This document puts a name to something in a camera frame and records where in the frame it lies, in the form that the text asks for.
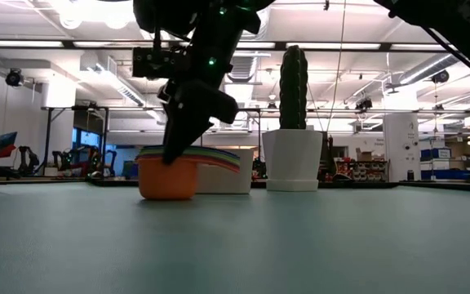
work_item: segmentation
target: orange cup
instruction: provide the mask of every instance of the orange cup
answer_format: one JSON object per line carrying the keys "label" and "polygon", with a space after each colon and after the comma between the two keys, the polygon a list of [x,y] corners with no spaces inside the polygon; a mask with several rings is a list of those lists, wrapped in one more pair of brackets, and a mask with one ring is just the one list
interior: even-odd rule
{"label": "orange cup", "polygon": [[139,191],[149,200],[188,200],[197,189],[197,163],[177,158],[170,166],[161,158],[139,158]]}

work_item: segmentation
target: artificial cactus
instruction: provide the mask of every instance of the artificial cactus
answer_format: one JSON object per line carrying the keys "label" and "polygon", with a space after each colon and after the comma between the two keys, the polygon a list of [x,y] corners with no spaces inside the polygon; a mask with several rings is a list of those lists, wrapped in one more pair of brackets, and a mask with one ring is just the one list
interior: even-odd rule
{"label": "artificial cactus", "polygon": [[306,128],[308,60],[298,46],[289,47],[281,66],[281,129]]}

